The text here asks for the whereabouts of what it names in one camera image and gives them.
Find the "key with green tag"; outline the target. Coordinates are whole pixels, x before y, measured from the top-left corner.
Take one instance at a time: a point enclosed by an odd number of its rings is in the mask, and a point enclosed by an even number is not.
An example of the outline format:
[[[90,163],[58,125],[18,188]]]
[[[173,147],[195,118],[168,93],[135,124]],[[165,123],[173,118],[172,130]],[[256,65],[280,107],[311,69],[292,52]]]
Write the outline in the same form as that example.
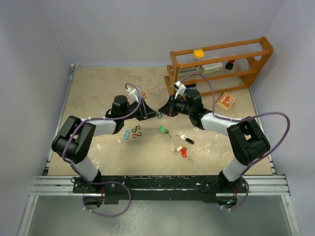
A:
[[[163,126],[160,126],[159,129],[160,129],[161,133],[166,134],[166,135],[168,135],[168,137],[171,138],[171,135],[170,135],[168,129],[165,129]]]

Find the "key with black tag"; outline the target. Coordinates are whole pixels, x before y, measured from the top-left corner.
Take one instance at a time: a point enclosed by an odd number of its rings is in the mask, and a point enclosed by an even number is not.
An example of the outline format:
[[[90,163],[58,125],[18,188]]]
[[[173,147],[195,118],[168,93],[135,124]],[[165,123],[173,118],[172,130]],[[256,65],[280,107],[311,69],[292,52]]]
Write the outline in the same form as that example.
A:
[[[192,144],[192,145],[194,144],[194,140],[192,140],[192,139],[190,139],[190,138],[187,138],[186,135],[183,135],[183,134],[177,135],[177,134],[176,134],[176,136],[179,137],[179,138],[181,138],[182,140],[188,142],[189,144]]]

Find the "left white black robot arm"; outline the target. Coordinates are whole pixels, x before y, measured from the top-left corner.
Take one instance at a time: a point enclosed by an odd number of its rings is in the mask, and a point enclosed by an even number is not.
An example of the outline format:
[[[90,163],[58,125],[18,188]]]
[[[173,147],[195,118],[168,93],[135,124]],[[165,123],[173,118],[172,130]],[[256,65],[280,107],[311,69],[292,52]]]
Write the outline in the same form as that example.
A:
[[[69,116],[52,142],[52,151],[78,175],[73,183],[74,192],[115,193],[126,189],[120,181],[106,180],[92,164],[88,157],[92,140],[96,136],[117,134],[127,119],[143,121],[158,116],[159,113],[151,109],[143,98],[136,97],[135,101],[129,102],[124,95],[114,98],[111,109],[103,118],[80,119]]]

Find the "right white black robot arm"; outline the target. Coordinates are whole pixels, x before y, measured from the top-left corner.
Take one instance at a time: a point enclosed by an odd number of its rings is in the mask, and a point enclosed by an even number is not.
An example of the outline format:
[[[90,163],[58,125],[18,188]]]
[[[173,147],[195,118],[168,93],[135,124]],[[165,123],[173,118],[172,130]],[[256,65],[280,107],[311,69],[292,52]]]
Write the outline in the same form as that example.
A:
[[[169,117],[187,115],[193,126],[229,138],[233,158],[218,175],[218,184],[223,192],[231,192],[245,169],[270,150],[270,143],[255,119],[241,122],[227,117],[218,118],[212,111],[204,108],[201,95],[196,90],[188,91],[185,98],[170,96],[158,111]]]

